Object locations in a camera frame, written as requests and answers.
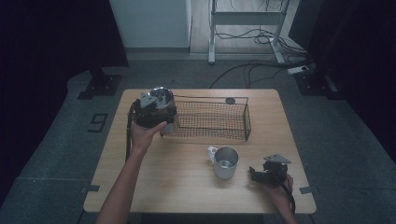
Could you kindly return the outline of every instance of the metal container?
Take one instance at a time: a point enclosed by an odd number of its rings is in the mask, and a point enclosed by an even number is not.
[[[233,177],[239,162],[239,155],[235,149],[231,147],[210,147],[207,149],[207,154],[213,162],[213,170],[216,176],[222,179]]]

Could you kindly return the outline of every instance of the cup handle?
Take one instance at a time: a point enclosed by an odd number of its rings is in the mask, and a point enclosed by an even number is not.
[[[218,148],[216,148],[216,147],[209,147],[208,149],[207,149],[207,155],[209,156],[209,159],[212,161],[212,162],[215,162],[215,153],[218,151]]]

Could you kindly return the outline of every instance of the dark background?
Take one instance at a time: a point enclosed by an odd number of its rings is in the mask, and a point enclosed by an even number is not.
[[[94,67],[127,66],[106,0],[2,1],[0,202],[67,94]]]
[[[330,77],[396,161],[394,27],[394,1],[302,0],[290,38],[315,60],[313,83]]]

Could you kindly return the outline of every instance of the white wall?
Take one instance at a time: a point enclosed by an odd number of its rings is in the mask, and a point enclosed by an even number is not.
[[[110,0],[125,48],[188,48],[191,0]]]

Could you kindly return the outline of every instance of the gray floor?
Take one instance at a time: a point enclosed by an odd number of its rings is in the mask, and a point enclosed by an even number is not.
[[[83,212],[86,190],[122,92],[156,85],[207,89],[223,72],[246,62],[132,60],[130,68],[105,69],[108,75],[122,75],[114,96],[91,100],[78,100],[90,74],[75,76],[56,120],[8,194],[0,223],[93,223],[97,214]],[[257,68],[252,80],[271,77],[278,70]],[[214,88],[244,89],[243,69],[233,70]],[[286,70],[251,88],[278,90],[285,108],[318,207],[315,214],[298,215],[300,223],[396,223],[396,166],[347,102],[302,96]],[[108,114],[103,131],[88,132],[97,129],[91,120],[100,113]],[[141,214],[131,215],[132,223],[148,223],[145,220]],[[265,215],[257,223],[280,223],[280,219]]]

